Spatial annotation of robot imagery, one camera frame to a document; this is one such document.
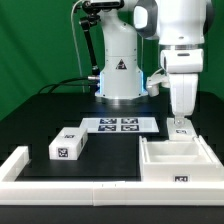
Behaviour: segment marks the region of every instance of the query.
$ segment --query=white plastic container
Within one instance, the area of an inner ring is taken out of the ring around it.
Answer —
[[[147,142],[140,137],[142,181],[221,181],[223,166],[204,139],[193,141]]]

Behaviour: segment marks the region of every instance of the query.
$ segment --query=warning label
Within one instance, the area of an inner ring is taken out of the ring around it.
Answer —
[[[118,69],[118,70],[125,70],[125,69],[127,69],[127,67],[126,67],[126,65],[125,65],[125,63],[124,63],[124,61],[122,59],[120,60],[119,64],[117,65],[116,69]]]

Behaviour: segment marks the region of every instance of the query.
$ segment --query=white border frame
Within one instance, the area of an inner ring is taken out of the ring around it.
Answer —
[[[224,181],[14,182],[28,161],[17,147],[0,167],[0,205],[224,205]]]

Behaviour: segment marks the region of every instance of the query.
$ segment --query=green backdrop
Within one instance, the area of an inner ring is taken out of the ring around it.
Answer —
[[[41,87],[78,77],[70,13],[73,0],[0,1],[0,119],[34,95]],[[224,99],[224,1],[214,1],[216,18],[206,36],[205,68],[199,88]],[[75,16],[84,75],[91,72],[83,32]],[[131,22],[131,14],[121,17]],[[91,30],[100,68],[104,66],[100,26]],[[150,75],[158,68],[156,41],[144,41],[143,69]],[[81,88],[64,87],[64,91]]]

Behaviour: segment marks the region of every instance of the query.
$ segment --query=black table surface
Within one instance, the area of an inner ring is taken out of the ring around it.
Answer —
[[[189,117],[222,163],[223,114],[223,101],[199,92]],[[155,117],[159,133],[89,134],[77,161],[49,160],[48,146],[57,133],[92,117]],[[132,105],[98,103],[90,94],[34,95],[0,122],[0,164],[17,146],[28,145],[31,162],[17,181],[140,181],[139,135],[148,141],[166,140],[167,117],[172,117],[168,93]],[[211,206],[0,206],[1,224],[223,223],[223,218],[224,207]]]

